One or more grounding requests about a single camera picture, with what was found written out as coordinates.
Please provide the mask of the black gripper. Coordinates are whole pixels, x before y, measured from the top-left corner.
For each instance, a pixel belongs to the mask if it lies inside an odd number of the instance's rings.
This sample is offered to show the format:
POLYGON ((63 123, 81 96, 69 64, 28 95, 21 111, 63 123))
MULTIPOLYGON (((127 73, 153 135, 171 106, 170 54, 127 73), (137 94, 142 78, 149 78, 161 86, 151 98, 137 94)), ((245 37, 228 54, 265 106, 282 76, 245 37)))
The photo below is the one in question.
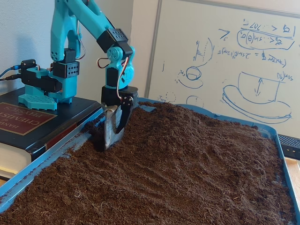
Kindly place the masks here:
POLYGON ((138 88, 127 86, 117 90, 102 87, 101 103, 107 106, 105 111, 105 149, 108 150, 118 142, 124 134, 133 104, 138 96, 138 88))

